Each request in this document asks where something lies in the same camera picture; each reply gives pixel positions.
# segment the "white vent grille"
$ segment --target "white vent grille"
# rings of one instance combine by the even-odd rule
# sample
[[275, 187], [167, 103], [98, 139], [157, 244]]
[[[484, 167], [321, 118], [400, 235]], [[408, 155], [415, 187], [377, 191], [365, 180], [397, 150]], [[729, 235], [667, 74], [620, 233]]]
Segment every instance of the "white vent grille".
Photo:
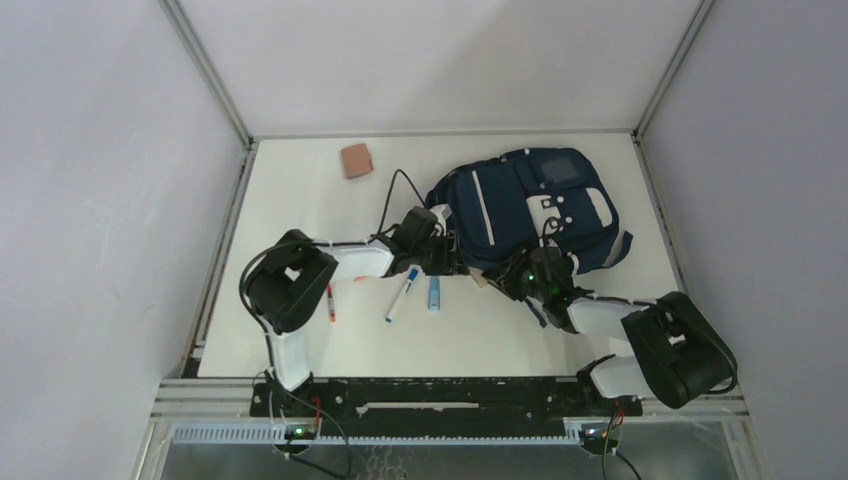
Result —
[[[580, 426], [565, 425], [565, 435], [546, 437], [350, 437], [351, 445], [579, 445]], [[280, 425], [272, 429], [263, 424], [213, 424], [178, 425], [174, 430], [174, 443], [214, 443], [259, 445], [283, 443], [285, 428]], [[293, 445], [310, 443], [294, 440]], [[322, 436], [315, 440], [318, 445], [341, 445], [338, 436]]]

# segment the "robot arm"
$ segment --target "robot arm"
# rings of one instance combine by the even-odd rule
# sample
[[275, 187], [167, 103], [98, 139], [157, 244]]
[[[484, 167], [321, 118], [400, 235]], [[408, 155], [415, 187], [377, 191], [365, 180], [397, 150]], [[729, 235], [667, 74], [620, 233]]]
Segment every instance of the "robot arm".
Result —
[[[442, 235], [434, 235], [437, 225]], [[301, 327], [329, 283], [392, 276], [413, 264], [429, 275], [467, 273], [455, 237], [430, 211], [415, 207], [389, 232], [334, 244], [291, 230], [248, 264], [242, 302], [265, 331], [271, 365], [286, 390], [311, 375]], [[605, 357], [587, 367], [603, 397], [656, 396], [679, 408], [727, 378], [735, 385], [733, 355], [684, 294], [673, 292], [655, 303], [598, 297], [575, 287], [571, 272], [570, 261], [555, 247], [539, 247], [518, 252], [485, 276], [511, 299], [529, 300], [557, 328], [630, 342], [633, 357]]]

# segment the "eraser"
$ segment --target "eraser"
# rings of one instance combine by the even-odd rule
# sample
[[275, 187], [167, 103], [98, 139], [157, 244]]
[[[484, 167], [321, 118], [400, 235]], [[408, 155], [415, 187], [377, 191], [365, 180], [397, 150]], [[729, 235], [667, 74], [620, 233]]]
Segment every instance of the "eraser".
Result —
[[345, 178], [351, 179], [361, 177], [374, 170], [371, 163], [371, 152], [364, 143], [351, 145], [342, 149], [342, 165], [345, 169]]

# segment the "metal edge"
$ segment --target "metal edge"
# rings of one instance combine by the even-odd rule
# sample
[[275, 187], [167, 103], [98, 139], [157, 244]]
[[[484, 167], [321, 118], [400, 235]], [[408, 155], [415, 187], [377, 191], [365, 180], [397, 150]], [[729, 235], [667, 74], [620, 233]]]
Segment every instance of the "metal edge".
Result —
[[[237, 419], [245, 417], [250, 408], [253, 379], [181, 379], [163, 381], [159, 387], [152, 413], [157, 419], [204, 417]], [[679, 410], [663, 405], [659, 400], [642, 400], [642, 417], [634, 421], [686, 421], [697, 419], [748, 418], [745, 401], [738, 391], [726, 395], [697, 398]], [[240, 421], [250, 421], [249, 417]], [[606, 421], [607, 417], [574, 417], [569, 421]]]
[[180, 40], [182, 40], [186, 51], [197, 67], [200, 76], [203, 77], [206, 86], [209, 87], [209, 91], [212, 93], [218, 106], [221, 107], [221, 110], [233, 127], [236, 136], [238, 136], [242, 145], [248, 148], [251, 143], [250, 132], [244, 120], [242, 120], [232, 96], [230, 96], [230, 93], [224, 86], [218, 70], [209, 58], [209, 54], [200, 41], [200, 37], [198, 37], [197, 31], [192, 25], [191, 20], [189, 20], [180, 0], [159, 0], [159, 4], [171, 21], [171, 25], [173, 25]]
[[201, 326], [200, 326], [200, 338], [199, 340], [206, 340], [206, 335], [209, 333], [209, 320], [212, 316], [212, 310], [215, 306], [215, 301], [218, 298], [218, 291], [221, 288], [221, 280], [224, 276], [224, 268], [227, 265], [227, 259], [230, 256], [230, 249], [233, 245], [233, 237], [235, 235], [236, 226], [238, 225], [238, 219], [241, 216], [241, 206], [244, 203], [244, 197], [247, 193], [247, 185], [250, 183], [250, 174], [253, 172], [253, 165], [256, 161], [256, 152], [259, 148], [258, 143], [254, 143], [251, 149], [247, 152], [247, 157], [245, 158], [244, 166], [242, 167], [241, 174], [239, 176], [238, 182], [235, 186], [235, 191], [233, 192], [233, 196], [231, 198], [230, 210], [227, 212], [227, 220], [224, 227], [224, 231], [221, 235], [221, 241], [218, 249], [218, 256], [215, 259], [215, 270], [212, 273], [212, 278], [210, 281], [212, 284], [210, 285], [210, 290], [206, 293], [208, 296], [205, 298], [206, 306], [204, 311], [202, 312], [202, 316], [200, 318]]
[[206, 339], [209, 317], [215, 304], [214, 299], [217, 296], [218, 288], [221, 284], [221, 276], [226, 265], [226, 257], [229, 254], [230, 245], [232, 244], [232, 234], [235, 230], [235, 223], [238, 219], [238, 213], [241, 210], [241, 202], [244, 200], [244, 191], [247, 181], [250, 178], [250, 172], [253, 169], [253, 160], [255, 158], [255, 147], [245, 150], [242, 155], [241, 166], [230, 191], [229, 207], [221, 222], [221, 230], [217, 237], [218, 242], [212, 260], [209, 262], [206, 281], [194, 314], [191, 335], [186, 340], [186, 346], [183, 349], [183, 356], [180, 359], [177, 376], [182, 375], [182, 372], [185, 371], [186, 364], [189, 358], [191, 358], [192, 351], [198, 341]]
[[255, 135], [261, 140], [298, 140], [312, 138], [383, 138], [383, 137], [450, 137], [460, 135], [542, 135], [566, 133], [631, 133], [632, 128], [550, 128], [550, 129], [506, 129], [506, 130], [436, 130], [436, 131], [400, 131], [400, 132], [353, 132], [318, 133], [302, 135]]
[[173, 439], [174, 426], [169, 423], [148, 423], [149, 441], [143, 445], [142, 462], [133, 477], [135, 480], [159, 480], [165, 470], [165, 460]]
[[648, 100], [645, 110], [639, 117], [639, 122], [636, 124], [636, 128], [634, 130], [637, 140], [641, 141], [645, 136], [645, 132], [650, 126], [651, 121], [654, 119], [657, 109], [668, 93], [669, 87], [671, 86], [674, 78], [677, 76], [677, 73], [680, 71], [681, 65], [687, 55], [689, 55], [689, 51], [692, 49], [692, 45], [694, 44], [698, 33], [700, 33], [701, 28], [704, 26], [704, 22], [706, 22], [707, 17], [709, 17], [715, 3], [716, 0], [701, 0], [698, 4], [698, 8], [695, 9], [695, 13], [692, 14], [692, 18], [689, 20], [689, 24], [686, 26], [686, 30], [683, 32], [683, 36], [677, 44], [677, 48], [674, 50], [674, 53], [669, 59], [668, 64], [663, 71], [662, 77], [660, 77], [659, 83], [654, 89], [654, 92], [651, 94], [651, 98]]
[[758, 442], [753, 435], [750, 419], [722, 422], [725, 443], [730, 453], [736, 475], [740, 480], [760, 480], [772, 478], [762, 457], [758, 458]]
[[147, 454], [150, 452], [150, 443], [153, 441], [153, 433], [156, 430], [156, 425], [148, 422], [147, 428], [144, 430], [144, 436], [142, 437], [141, 447], [139, 448], [138, 456], [135, 460], [135, 465], [133, 466], [133, 480], [141, 480], [141, 474], [143, 473], [144, 466], [147, 463]]
[[671, 263], [674, 280], [681, 292], [689, 293], [683, 268], [681, 267], [680, 256], [674, 246], [674, 235], [672, 235], [671, 228], [666, 221], [662, 198], [654, 181], [651, 166], [645, 158], [645, 152], [642, 150], [641, 142], [637, 139], [635, 133], [631, 134], [631, 139], [633, 140], [633, 149], [636, 151], [636, 157], [639, 159], [639, 168], [642, 169], [642, 177], [645, 179], [645, 185], [648, 187], [648, 196], [651, 198], [651, 205], [654, 207], [654, 215], [660, 226], [660, 235], [662, 235], [663, 242], [665, 243], [665, 250], [666, 254], [668, 254], [668, 260]]

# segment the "blue marker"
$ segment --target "blue marker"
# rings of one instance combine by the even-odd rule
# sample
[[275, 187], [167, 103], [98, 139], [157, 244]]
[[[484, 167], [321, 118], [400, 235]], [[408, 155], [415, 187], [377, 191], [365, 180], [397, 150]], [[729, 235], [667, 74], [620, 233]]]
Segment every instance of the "blue marker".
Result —
[[412, 267], [412, 270], [409, 271], [409, 276], [406, 277], [406, 282], [403, 284], [403, 288], [398, 292], [398, 296], [395, 298], [394, 303], [392, 303], [392, 308], [389, 309], [389, 313], [386, 314], [386, 321], [391, 323], [392, 319], [395, 318], [397, 314], [397, 309], [400, 307], [401, 298], [406, 295], [406, 292], [409, 291], [409, 288], [412, 287], [412, 282], [415, 280], [415, 277], [418, 276], [418, 268]]

